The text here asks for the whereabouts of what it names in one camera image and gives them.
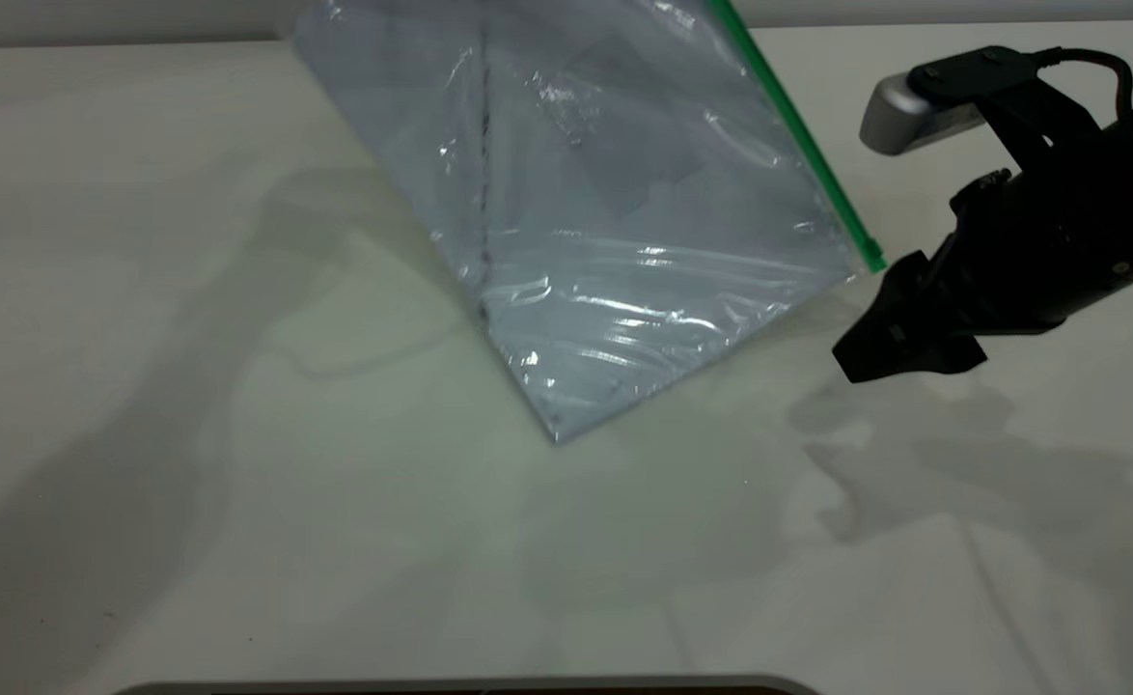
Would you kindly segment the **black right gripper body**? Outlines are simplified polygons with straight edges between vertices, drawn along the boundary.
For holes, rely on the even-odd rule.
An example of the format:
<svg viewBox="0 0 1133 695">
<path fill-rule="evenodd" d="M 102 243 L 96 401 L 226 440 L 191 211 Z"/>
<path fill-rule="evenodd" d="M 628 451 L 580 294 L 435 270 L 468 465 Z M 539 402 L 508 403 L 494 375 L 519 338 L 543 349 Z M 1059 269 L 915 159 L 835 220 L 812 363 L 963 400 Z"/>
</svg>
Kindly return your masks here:
<svg viewBox="0 0 1133 695">
<path fill-rule="evenodd" d="M 928 274 L 934 338 L 1047 333 L 1133 286 L 1133 170 L 1002 170 L 949 206 Z"/>
</svg>

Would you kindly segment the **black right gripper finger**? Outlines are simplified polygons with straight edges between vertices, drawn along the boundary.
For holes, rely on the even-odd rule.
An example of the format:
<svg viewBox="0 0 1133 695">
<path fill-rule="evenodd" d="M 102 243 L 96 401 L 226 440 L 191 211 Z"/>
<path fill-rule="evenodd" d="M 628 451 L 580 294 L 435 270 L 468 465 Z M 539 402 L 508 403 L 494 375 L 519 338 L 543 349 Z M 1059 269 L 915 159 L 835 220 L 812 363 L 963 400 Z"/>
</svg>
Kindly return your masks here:
<svg viewBox="0 0 1133 695">
<path fill-rule="evenodd" d="M 878 294 L 880 324 L 901 328 L 956 328 L 959 304 L 947 287 L 953 252 L 931 257 L 915 251 L 888 269 Z"/>
<path fill-rule="evenodd" d="M 987 361 L 972 334 L 956 334 L 947 316 L 915 307 L 866 312 L 833 347 L 833 356 L 852 383 L 893 375 L 959 375 Z"/>
</svg>

